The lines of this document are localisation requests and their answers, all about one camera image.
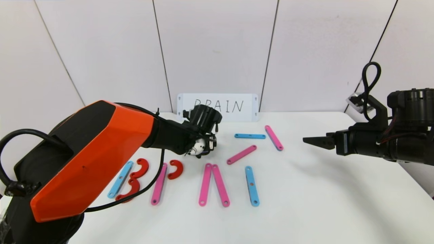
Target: pink bar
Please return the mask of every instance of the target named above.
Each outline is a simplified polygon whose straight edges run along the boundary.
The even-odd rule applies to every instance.
[[[201,194],[199,195],[199,205],[205,206],[208,199],[208,189],[210,188],[212,164],[205,164],[204,179],[202,180]]]
[[[236,161],[242,159],[243,157],[245,157],[247,154],[253,152],[256,150],[256,145],[250,146],[246,149],[244,149],[243,151],[237,153],[235,156],[231,157],[230,159],[228,159],[226,161],[227,164],[231,165],[233,163],[235,163]]]
[[[279,139],[277,139],[276,134],[274,134],[273,130],[271,129],[271,127],[269,125],[265,126],[265,131],[267,132],[268,136],[270,137],[270,139],[273,142],[273,144],[276,147],[276,149],[278,151],[282,151],[283,150],[283,146],[280,143]]]
[[[218,189],[218,194],[220,195],[221,203],[223,207],[229,207],[229,197],[227,196],[226,188],[224,187],[223,179],[220,174],[220,170],[218,169],[218,165],[213,165],[213,174],[214,179],[216,180],[216,185]]]
[[[163,164],[161,173],[155,182],[154,192],[152,193],[151,204],[157,205],[160,202],[161,191],[163,190],[164,179],[166,178],[167,164]]]

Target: red c-shaped piece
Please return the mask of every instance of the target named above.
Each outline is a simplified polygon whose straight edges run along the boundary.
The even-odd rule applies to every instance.
[[[116,201],[117,201],[117,200],[120,200],[120,199],[122,199],[122,198],[128,197],[129,195],[132,195],[132,194],[134,194],[134,193],[136,193],[136,192],[138,192],[138,191],[140,190],[140,183],[138,182],[137,179],[135,179],[135,178],[131,178],[131,179],[129,179],[129,180],[128,180],[128,184],[130,184],[130,186],[131,186],[131,190],[130,190],[130,192],[127,193],[127,194],[125,194],[125,195],[118,195],[118,196],[116,197]]]
[[[167,178],[169,178],[169,180],[174,180],[182,174],[182,172],[184,171],[184,166],[178,160],[170,160],[170,165],[176,166],[176,171],[168,174]]]
[[[142,177],[144,174],[146,174],[146,172],[148,172],[148,169],[149,169],[149,163],[144,158],[137,159],[137,164],[141,165],[141,168],[139,169],[139,171],[132,172],[130,174],[130,177],[134,178],[134,179],[138,179],[138,178]]]

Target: wire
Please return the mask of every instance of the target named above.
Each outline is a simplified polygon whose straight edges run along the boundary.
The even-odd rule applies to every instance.
[[[4,147],[6,146],[6,144],[12,140],[14,137],[19,136],[19,135],[24,135],[24,134],[29,134],[29,135],[35,135],[37,137],[40,137],[42,139],[44,139],[45,141],[55,145],[56,147],[60,148],[60,149],[68,149],[68,146],[63,143],[60,140],[57,140],[54,137],[49,136],[48,134],[45,134],[44,132],[38,131],[38,130],[34,130],[34,129],[20,129],[20,130],[16,130],[13,131],[9,134],[7,134],[5,137],[3,137],[0,140],[0,156],[1,153],[3,152]],[[7,176],[6,172],[3,169],[3,166],[1,165],[0,162],[0,180],[6,185],[10,185],[12,183],[12,180]]]
[[[372,81],[372,83],[368,85],[368,78],[366,77],[366,73],[368,72],[368,67],[371,65],[377,68],[377,74],[375,75],[375,78]],[[371,118],[368,116],[368,111],[367,111],[369,92],[377,84],[377,81],[380,79],[380,75],[381,75],[381,66],[377,62],[369,62],[363,67],[362,82],[365,88],[365,91],[363,92],[363,115],[368,121],[371,121]]]
[[[152,181],[145,188],[141,189],[140,191],[138,191],[134,194],[131,194],[128,197],[122,198],[120,200],[117,200],[117,201],[114,201],[114,202],[111,202],[111,203],[108,203],[105,205],[101,205],[98,207],[87,208],[85,210],[85,213],[95,212],[95,211],[111,208],[111,207],[116,206],[120,203],[123,203],[127,200],[133,199],[133,198],[139,196],[140,194],[144,193],[145,191],[149,190],[149,188],[151,188],[151,186],[157,181],[157,178],[160,176],[161,169],[163,168],[163,161],[164,161],[164,149],[161,150],[160,167],[158,168],[158,172],[157,172],[156,176],[152,179]]]

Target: white table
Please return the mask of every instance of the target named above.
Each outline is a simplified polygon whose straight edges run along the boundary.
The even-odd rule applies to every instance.
[[[338,156],[334,150],[302,142],[302,137],[323,136],[353,124],[340,112],[261,113],[257,123],[222,123],[218,146],[208,156],[166,152],[165,161],[181,160],[184,173],[166,179],[158,206],[150,203],[151,188],[129,203],[87,213],[70,244],[434,243],[434,201],[400,165],[361,155]],[[234,138],[235,133],[266,134],[265,125],[281,140],[282,152],[269,138]],[[252,144],[258,147],[255,152],[226,164]],[[139,179],[142,185],[156,174],[159,155],[157,149],[139,149],[132,157],[150,162],[148,173]],[[207,162],[220,166],[228,208],[221,205],[213,178],[207,205],[198,204]],[[260,198],[256,208],[249,200],[247,165],[253,167]],[[106,197],[111,185],[92,206],[111,201]],[[128,191],[125,184],[122,193]]]

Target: white sign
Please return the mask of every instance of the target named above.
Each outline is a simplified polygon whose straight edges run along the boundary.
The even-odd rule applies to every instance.
[[[182,93],[177,96],[177,119],[182,111],[204,104],[222,115],[222,122],[255,122],[259,119],[259,99],[256,94]]]

